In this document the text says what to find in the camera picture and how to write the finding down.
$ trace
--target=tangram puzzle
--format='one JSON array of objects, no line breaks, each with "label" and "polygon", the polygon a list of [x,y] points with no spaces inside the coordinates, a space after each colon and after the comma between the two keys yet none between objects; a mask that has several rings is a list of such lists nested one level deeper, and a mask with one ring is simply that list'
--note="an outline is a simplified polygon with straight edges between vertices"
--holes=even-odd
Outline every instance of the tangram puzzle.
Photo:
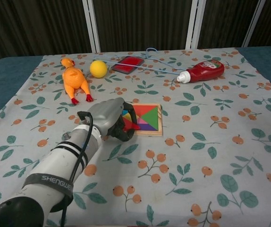
[{"label": "tangram puzzle", "polygon": [[[140,130],[135,135],[162,136],[162,114],[160,104],[138,104],[134,103],[137,124]],[[131,117],[128,111],[122,113],[127,128],[131,127]]]}]

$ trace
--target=black cable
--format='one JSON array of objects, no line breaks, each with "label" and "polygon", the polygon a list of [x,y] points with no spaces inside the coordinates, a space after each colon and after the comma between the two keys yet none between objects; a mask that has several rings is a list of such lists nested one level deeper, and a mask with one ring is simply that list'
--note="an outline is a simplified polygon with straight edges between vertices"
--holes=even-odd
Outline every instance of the black cable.
[{"label": "black cable", "polygon": [[[75,163],[74,169],[73,169],[71,176],[69,178],[70,182],[73,182],[73,180],[76,176],[77,169],[78,169],[79,164],[83,158],[87,144],[89,142],[90,136],[92,135],[92,131],[93,131],[93,116],[91,115],[90,112],[82,112],[82,114],[84,114],[86,117],[89,117],[89,119],[90,119],[89,130],[88,130],[88,134],[87,134],[85,143],[82,147],[82,150],[80,151],[80,155]],[[61,216],[61,224],[60,224],[61,227],[64,227],[64,225],[65,225],[65,217],[66,217],[66,211],[67,211],[67,207],[68,207],[68,199],[69,199],[69,197],[67,195],[65,195],[64,196],[64,208],[63,208],[62,216]]]}]

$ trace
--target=tennis ball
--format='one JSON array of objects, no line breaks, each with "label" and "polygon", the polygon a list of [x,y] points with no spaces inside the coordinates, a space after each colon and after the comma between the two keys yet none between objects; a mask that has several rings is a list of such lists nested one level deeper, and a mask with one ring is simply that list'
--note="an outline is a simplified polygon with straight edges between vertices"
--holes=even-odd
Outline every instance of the tennis ball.
[{"label": "tennis ball", "polygon": [[102,78],[107,73],[107,65],[100,60],[96,60],[91,63],[89,70],[94,77]]}]

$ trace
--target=tablecloth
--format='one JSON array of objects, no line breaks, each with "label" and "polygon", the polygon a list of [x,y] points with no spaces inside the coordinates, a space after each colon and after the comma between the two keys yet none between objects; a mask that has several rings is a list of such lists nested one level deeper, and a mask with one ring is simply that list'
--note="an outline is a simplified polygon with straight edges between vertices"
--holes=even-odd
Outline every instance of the tablecloth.
[{"label": "tablecloth", "polygon": [[[63,89],[64,55],[45,56],[0,110],[0,202],[21,188],[28,172],[79,120],[77,111],[123,97],[162,105],[163,136],[108,138],[80,175],[68,225],[271,226],[271,84],[236,49],[159,51],[175,68],[216,59],[216,80],[179,84],[175,76],[139,68],[130,75],[89,74],[94,56],[66,55],[90,83],[93,103],[78,90],[77,106]],[[157,61],[144,66],[175,71]],[[47,225],[59,223],[60,212]]]}]

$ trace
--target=rubber chicken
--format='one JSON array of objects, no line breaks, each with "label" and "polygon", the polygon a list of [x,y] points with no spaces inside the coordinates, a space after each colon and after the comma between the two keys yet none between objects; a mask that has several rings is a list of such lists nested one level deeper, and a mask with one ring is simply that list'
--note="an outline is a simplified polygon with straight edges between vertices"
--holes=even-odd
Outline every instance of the rubber chicken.
[{"label": "rubber chicken", "polygon": [[61,60],[61,64],[66,68],[64,73],[62,74],[62,77],[65,91],[71,99],[71,102],[74,105],[79,103],[79,101],[75,99],[74,95],[75,89],[78,88],[81,88],[86,93],[87,102],[92,102],[93,98],[90,95],[88,83],[84,78],[82,71],[74,67],[75,62],[69,58],[63,58]]}]

